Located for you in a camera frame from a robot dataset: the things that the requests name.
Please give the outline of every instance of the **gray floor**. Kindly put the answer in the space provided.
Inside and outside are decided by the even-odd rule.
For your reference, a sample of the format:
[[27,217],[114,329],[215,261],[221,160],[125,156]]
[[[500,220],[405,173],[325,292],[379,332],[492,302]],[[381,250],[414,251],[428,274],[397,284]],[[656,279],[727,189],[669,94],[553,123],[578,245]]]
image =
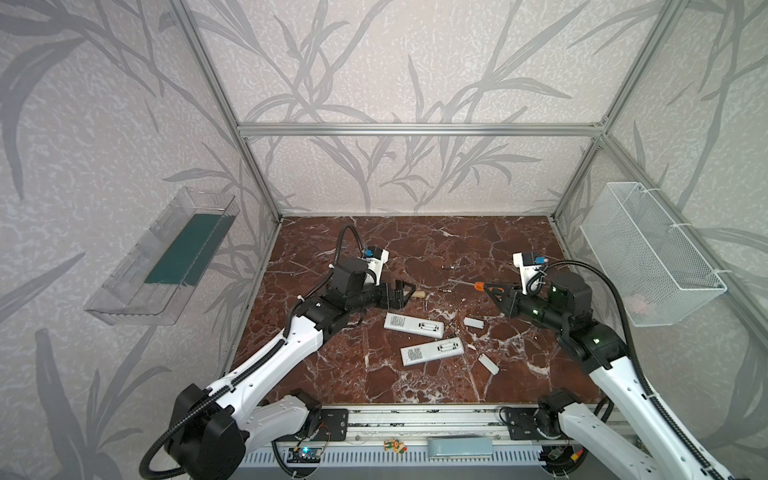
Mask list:
[[[618,480],[593,455],[568,476],[571,480]],[[287,480],[279,468],[239,468],[231,480]],[[321,468],[312,480],[548,480],[552,476],[539,467],[393,467],[393,468]]]

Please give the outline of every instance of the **transparent tray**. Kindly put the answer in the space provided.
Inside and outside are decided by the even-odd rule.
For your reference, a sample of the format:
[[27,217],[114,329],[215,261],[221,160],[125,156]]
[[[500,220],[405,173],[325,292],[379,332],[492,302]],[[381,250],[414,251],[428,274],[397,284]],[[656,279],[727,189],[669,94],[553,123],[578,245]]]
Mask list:
[[85,311],[110,325],[173,325],[240,208],[231,194],[179,190]]
[[680,322],[726,291],[680,225],[638,182],[608,183],[581,231],[635,326]]

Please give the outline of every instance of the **white remote control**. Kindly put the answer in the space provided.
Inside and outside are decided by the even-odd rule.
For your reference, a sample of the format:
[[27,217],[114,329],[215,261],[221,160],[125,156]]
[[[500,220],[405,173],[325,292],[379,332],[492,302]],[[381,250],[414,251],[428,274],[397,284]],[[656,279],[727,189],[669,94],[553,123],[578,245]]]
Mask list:
[[407,346],[400,349],[404,366],[424,363],[429,360],[440,360],[450,356],[464,355],[464,346],[458,337]]
[[445,324],[435,320],[420,319],[414,316],[397,315],[387,313],[384,319],[384,328],[397,330],[398,332],[413,333],[414,335],[431,336],[433,339],[441,339],[445,332]]

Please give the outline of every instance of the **qr code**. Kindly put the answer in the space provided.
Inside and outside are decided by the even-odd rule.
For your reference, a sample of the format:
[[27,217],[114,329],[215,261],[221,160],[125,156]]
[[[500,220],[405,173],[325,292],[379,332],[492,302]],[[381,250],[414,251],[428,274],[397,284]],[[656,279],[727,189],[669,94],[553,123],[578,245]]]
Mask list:
[[408,360],[420,360],[422,359],[422,349],[421,347],[414,347],[410,350],[406,350],[408,352]]

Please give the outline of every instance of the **leaf pattern wallpaper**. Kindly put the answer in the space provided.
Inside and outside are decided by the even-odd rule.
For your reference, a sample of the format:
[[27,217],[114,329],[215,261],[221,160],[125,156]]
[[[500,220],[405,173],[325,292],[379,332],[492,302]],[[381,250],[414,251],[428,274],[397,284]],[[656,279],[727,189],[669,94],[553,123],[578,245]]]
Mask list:
[[[763,306],[766,31],[764,0],[689,2],[611,130]],[[605,183],[625,180],[613,157],[600,153],[558,219],[575,257],[594,259],[579,227]],[[596,307],[616,318],[607,298]],[[649,379],[701,442],[737,476],[764,476],[768,355],[725,301],[634,336]]]
[[[137,478],[226,368],[275,225],[164,2],[0,2],[0,478]],[[240,215],[174,326],[87,314],[181,186]]]
[[[591,123],[662,2],[189,4],[240,122]],[[546,214],[587,142],[250,139],[287,214]]]

